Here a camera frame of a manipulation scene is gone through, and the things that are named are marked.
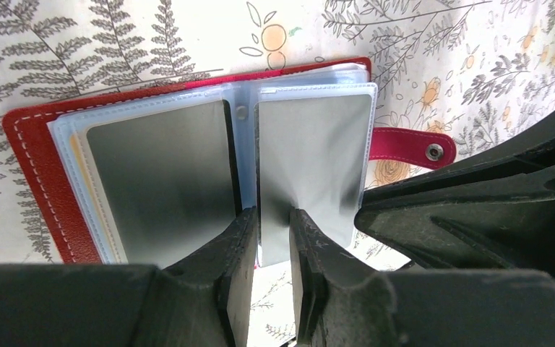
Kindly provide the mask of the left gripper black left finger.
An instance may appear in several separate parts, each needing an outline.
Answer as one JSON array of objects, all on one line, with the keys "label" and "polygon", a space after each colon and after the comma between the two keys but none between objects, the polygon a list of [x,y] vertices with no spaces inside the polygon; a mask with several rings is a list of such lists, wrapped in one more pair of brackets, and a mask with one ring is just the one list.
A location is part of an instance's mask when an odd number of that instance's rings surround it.
[{"label": "left gripper black left finger", "polygon": [[257,217],[165,269],[0,264],[0,346],[245,346]]}]

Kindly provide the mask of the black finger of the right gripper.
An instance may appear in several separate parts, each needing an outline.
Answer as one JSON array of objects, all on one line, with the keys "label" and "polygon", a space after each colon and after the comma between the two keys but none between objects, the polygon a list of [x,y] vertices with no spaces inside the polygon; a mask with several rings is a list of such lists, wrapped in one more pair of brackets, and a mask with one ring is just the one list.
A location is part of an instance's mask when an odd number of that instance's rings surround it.
[{"label": "black finger of the right gripper", "polygon": [[555,278],[555,111],[490,150],[369,190],[355,225],[421,267]]}]

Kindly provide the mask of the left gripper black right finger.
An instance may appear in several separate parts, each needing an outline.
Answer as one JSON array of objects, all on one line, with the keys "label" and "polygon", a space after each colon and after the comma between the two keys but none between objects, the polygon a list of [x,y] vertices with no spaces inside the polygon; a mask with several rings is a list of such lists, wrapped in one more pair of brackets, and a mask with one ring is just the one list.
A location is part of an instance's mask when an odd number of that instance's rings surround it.
[{"label": "left gripper black right finger", "polygon": [[536,270],[369,267],[289,213],[299,346],[555,346],[555,280]]}]

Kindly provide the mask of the black credit card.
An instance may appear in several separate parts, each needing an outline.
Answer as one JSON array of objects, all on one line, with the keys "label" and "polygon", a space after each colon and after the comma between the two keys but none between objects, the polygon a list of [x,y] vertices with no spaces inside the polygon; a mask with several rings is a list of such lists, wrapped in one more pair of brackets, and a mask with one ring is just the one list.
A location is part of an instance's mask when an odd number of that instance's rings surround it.
[{"label": "black credit card", "polygon": [[97,125],[86,139],[128,263],[168,267],[242,210],[226,100]]},{"label": "black credit card", "polygon": [[278,90],[257,114],[259,263],[289,260],[290,211],[305,210],[331,240],[355,233],[372,132],[374,87]]}]

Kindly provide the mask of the red leather card holder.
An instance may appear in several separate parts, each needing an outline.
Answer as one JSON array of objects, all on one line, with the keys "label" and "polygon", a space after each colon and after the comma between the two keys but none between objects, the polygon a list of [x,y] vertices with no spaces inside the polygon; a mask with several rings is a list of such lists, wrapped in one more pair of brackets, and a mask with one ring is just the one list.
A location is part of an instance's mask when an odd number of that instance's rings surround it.
[{"label": "red leather card holder", "polygon": [[[2,125],[63,261],[99,263],[98,243],[92,239],[87,222],[82,219],[82,211],[74,201],[72,184],[66,176],[48,123],[74,112],[195,88],[227,82],[265,82],[281,77],[295,77],[305,72],[319,72],[321,69],[346,67],[359,68],[363,71],[363,80],[369,80],[371,62],[366,57],[323,61],[277,70],[211,77],[194,82],[169,82],[164,86],[142,87],[139,90],[18,108],[6,114]],[[372,133],[369,158],[396,160],[438,169],[453,163],[456,154],[455,142],[446,134],[380,127]]]}]

